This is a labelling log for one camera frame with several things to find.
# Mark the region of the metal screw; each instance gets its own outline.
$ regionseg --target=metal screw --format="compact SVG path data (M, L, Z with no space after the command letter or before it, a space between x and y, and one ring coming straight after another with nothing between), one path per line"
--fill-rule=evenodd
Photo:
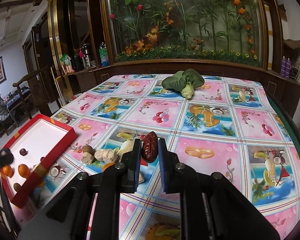
M222 179L223 175L220 172L214 172L213 177L215 179Z
M80 172L80 173L77 175L77 179L79 179L79 180L86 179L87 177L88 177L88 174L85 173L85 172Z
M114 167L118 170L121 170L124 168L124 163L117 163L116 165L114 165Z
M176 169L177 170L183 170L186 166L183 163L177 163L176 164Z

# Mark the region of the ceiling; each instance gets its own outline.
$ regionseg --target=ceiling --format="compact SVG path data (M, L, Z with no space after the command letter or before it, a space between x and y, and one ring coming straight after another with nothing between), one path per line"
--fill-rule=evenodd
M1 3L16 0L2 0ZM0 47L13 41L23 43L31 27L41 20L47 9L47 0L42 0L39 6L32 3L0 8Z

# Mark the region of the purple bottle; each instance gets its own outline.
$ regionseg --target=purple bottle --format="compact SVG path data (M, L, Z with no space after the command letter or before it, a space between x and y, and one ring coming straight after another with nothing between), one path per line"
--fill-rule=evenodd
M286 63L287 60L286 58L283 56L282 60L281 60L281 68L280 68L280 75L284 77L285 72L286 72Z
M285 78L289 78L289 76L290 76L290 70L291 70L291 61L288 58L287 63L286 63L286 70L285 70L285 73L284 73L284 77Z

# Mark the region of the person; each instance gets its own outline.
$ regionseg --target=person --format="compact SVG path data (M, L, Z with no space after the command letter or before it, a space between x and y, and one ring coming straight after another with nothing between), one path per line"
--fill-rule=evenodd
M11 114L11 117L14 118L15 111L11 111L9 113L7 108L7 102L5 102L0 95L0 120L4 121L8 118L9 114Z

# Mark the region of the glass display case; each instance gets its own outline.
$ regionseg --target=glass display case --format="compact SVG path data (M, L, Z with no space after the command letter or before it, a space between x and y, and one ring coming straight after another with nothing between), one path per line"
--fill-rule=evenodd
M192 58L262 65L258 0L106 2L116 62Z

